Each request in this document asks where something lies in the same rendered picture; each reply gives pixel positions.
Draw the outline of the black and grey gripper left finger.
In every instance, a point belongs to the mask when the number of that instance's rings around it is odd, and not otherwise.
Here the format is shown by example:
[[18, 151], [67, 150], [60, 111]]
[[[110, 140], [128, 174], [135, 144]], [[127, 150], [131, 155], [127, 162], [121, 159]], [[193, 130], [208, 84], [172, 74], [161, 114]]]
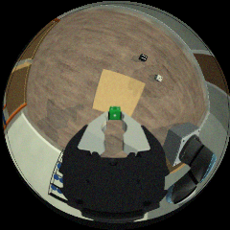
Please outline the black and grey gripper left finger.
[[106, 122], [108, 120], [109, 112], [106, 111], [72, 137], [64, 150], [62, 163], [58, 169], [60, 173], [63, 174], [64, 169], [71, 161], [83, 156], [92, 156], [93, 151], [102, 157], [106, 146], [104, 132], [107, 129]]

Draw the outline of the black die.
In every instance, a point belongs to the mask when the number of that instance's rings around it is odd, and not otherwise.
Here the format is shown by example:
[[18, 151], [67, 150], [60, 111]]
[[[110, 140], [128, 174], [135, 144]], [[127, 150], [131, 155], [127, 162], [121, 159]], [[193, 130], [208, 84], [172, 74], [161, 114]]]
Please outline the black die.
[[145, 55], [143, 55], [143, 54], [141, 54], [140, 56], [139, 56], [139, 60], [142, 60], [142, 61], [146, 61], [147, 60], [147, 56], [145, 56]]

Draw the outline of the green die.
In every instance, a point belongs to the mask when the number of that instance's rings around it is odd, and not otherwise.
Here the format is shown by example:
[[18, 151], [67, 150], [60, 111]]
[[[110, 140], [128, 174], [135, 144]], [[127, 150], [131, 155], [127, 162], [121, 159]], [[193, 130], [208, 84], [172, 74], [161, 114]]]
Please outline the green die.
[[120, 120], [121, 107], [111, 106], [109, 107], [109, 120]]

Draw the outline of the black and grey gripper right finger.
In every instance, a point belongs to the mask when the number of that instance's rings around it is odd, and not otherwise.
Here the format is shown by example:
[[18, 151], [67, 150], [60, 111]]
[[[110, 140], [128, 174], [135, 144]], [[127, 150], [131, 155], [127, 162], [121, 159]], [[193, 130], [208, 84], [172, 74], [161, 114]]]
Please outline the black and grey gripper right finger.
[[166, 163], [165, 152], [159, 141], [130, 116], [121, 111], [120, 120], [123, 122], [123, 152], [127, 155], [135, 152], [136, 157], [148, 158], [157, 163], [167, 176], [170, 171]]

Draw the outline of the tan mat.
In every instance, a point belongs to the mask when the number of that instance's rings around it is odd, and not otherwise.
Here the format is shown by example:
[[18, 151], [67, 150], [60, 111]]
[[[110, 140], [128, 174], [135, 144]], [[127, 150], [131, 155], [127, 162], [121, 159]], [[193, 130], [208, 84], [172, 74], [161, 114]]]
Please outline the tan mat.
[[120, 106], [131, 117], [145, 87], [145, 83], [120, 73], [103, 69], [93, 109], [109, 111], [110, 106]]

